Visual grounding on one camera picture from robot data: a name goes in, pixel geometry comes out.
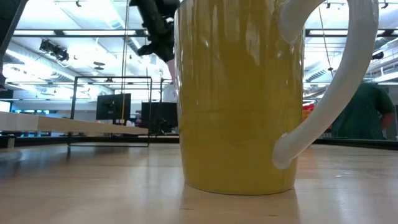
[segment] man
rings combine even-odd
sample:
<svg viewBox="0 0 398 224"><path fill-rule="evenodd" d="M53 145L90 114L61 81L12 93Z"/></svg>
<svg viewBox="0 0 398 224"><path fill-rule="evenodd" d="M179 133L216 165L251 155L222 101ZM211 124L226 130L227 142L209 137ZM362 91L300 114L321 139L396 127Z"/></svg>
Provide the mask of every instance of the man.
<svg viewBox="0 0 398 224"><path fill-rule="evenodd" d="M347 107L333 123L333 137L385 139L382 131L394 119L394 105L376 84L362 83Z"/></svg>

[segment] yellow mug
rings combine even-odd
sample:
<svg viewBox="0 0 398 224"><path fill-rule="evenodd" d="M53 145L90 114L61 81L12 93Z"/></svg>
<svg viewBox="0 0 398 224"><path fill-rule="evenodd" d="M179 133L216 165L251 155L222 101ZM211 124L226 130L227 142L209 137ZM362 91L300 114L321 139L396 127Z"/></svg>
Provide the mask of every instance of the yellow mug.
<svg viewBox="0 0 398 224"><path fill-rule="evenodd" d="M349 32L340 69L300 124L302 29L322 2L181 3L175 17L175 78L187 184L239 195L274 194L294 186L296 157L354 95L378 26L376 0L348 0Z"/></svg>

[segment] desk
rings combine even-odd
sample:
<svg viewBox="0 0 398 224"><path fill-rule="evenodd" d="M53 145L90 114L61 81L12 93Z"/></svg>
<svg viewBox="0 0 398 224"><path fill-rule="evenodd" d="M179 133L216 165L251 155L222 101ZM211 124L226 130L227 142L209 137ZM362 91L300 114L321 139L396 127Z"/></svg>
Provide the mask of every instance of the desk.
<svg viewBox="0 0 398 224"><path fill-rule="evenodd" d="M65 146L29 147L20 153L30 167L24 169L20 162L12 178L0 181L2 224L398 220L396 151L312 146L300 156L295 190L261 197L211 194L184 185L178 144L76 147L68 160ZM47 162L31 166L43 158Z"/></svg>

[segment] mug handle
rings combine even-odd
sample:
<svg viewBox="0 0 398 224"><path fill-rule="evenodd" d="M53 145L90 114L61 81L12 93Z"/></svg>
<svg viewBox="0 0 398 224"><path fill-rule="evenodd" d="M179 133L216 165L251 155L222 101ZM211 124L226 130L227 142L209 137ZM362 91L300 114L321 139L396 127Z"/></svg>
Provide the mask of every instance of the mug handle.
<svg viewBox="0 0 398 224"><path fill-rule="evenodd" d="M324 0L289 0L280 6L279 31L293 44L305 21ZM348 0L349 27L340 67L324 97L310 116L274 146L272 159L278 169L290 163L319 137L343 111L368 69L379 24L378 0Z"/></svg>

